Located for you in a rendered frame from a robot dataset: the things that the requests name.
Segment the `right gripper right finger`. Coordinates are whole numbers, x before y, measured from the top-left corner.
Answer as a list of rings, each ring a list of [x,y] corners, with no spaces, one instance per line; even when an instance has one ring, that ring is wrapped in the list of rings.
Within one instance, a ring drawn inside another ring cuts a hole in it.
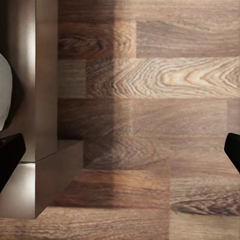
[[[224,151],[240,173],[240,135],[229,133],[227,135]]]

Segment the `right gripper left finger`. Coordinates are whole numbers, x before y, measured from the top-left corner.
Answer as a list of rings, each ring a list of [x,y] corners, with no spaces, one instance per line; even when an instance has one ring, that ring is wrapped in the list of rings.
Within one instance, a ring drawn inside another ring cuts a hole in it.
[[[26,153],[22,133],[0,138],[0,193]]]

